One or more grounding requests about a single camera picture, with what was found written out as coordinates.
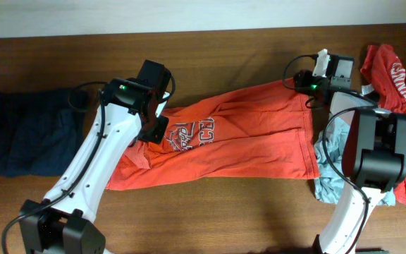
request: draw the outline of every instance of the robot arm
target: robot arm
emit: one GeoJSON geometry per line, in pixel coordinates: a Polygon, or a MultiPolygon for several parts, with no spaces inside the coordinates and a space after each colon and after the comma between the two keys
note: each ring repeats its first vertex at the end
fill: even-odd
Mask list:
{"type": "Polygon", "coordinates": [[[356,109],[342,166],[343,174],[350,176],[368,201],[345,182],[330,222],[315,240],[316,253],[355,253],[359,233],[372,210],[386,192],[405,179],[406,115],[381,109],[356,109]]]}
{"type": "Polygon", "coordinates": [[[165,92],[170,79],[173,93],[170,72],[145,61],[136,79],[116,78],[105,85],[100,95],[103,105],[63,176],[41,204],[26,200],[20,210],[28,214],[41,209],[74,186],[59,202],[20,221],[26,253],[108,253],[104,236],[93,225],[99,201],[126,147],[137,139],[161,142],[168,119],[160,114],[171,96],[165,92]]]}

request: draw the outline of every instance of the wooden table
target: wooden table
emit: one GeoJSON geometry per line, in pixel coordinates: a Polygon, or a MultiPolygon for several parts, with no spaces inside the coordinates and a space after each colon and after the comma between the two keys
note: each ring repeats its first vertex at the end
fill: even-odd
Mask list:
{"type": "MultiPolygon", "coordinates": [[[[355,57],[353,82],[359,88],[362,52],[379,42],[393,45],[406,68],[406,25],[0,39],[0,90],[49,90],[133,77],[151,59],[176,77],[169,106],[186,106],[278,80],[293,57],[323,48],[355,57]]],[[[311,67],[302,60],[289,73],[311,67]]],[[[318,131],[326,115],[315,111],[313,117],[318,131]]],[[[87,117],[86,130],[93,118],[87,117]]],[[[25,199],[41,200],[57,179],[0,177],[0,235],[25,199]]],[[[107,191],[95,223],[116,253],[247,253],[310,246],[333,209],[314,198],[312,181],[201,179],[107,191]]],[[[8,244],[12,253],[22,253],[18,226],[8,244]]],[[[406,253],[406,206],[378,207],[359,247],[406,253]]]]}

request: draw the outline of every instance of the clothing pile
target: clothing pile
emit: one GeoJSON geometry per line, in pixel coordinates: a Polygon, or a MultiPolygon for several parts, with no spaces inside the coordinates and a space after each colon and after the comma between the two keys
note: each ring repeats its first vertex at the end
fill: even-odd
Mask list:
{"type": "MultiPolygon", "coordinates": [[[[60,176],[82,143],[83,113],[68,106],[69,89],[0,92],[0,175],[60,176]]],[[[87,94],[70,102],[85,106],[87,94]]]]}
{"type": "MultiPolygon", "coordinates": [[[[392,46],[369,46],[361,73],[371,83],[362,87],[362,93],[379,102],[381,108],[406,114],[406,71],[392,46]]],[[[341,159],[350,127],[337,118],[327,130],[327,147],[331,159],[341,170],[341,159]]],[[[322,133],[314,144],[321,177],[314,180],[315,196],[322,202],[337,203],[343,190],[343,180],[328,165],[321,145],[322,133]]],[[[406,179],[388,192],[379,205],[406,204],[406,179]]]]}

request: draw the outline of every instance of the light blue cloth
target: light blue cloth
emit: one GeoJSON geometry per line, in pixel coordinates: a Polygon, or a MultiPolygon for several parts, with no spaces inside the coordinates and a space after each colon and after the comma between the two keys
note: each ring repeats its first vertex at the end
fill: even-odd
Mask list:
{"type": "MultiPolygon", "coordinates": [[[[345,142],[347,141],[349,130],[350,126],[340,117],[335,118],[327,130],[326,145],[328,154],[341,173],[343,172],[341,159],[343,158],[345,142]]],[[[321,173],[321,177],[314,180],[316,187],[314,195],[319,201],[337,204],[343,192],[344,180],[334,172],[326,160],[322,147],[322,133],[323,131],[320,132],[319,139],[314,144],[314,153],[316,154],[317,165],[321,173]]],[[[386,196],[380,201],[379,205],[395,205],[393,190],[386,193],[386,196]]]]}

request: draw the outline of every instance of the orange shirt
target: orange shirt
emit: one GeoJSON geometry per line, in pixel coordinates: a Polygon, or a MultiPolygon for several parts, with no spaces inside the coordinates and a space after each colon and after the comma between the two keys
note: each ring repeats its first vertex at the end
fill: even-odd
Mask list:
{"type": "Polygon", "coordinates": [[[278,81],[165,109],[170,121],[162,143],[137,142],[128,148],[107,188],[121,191],[202,177],[319,177],[307,99],[278,81]]]}

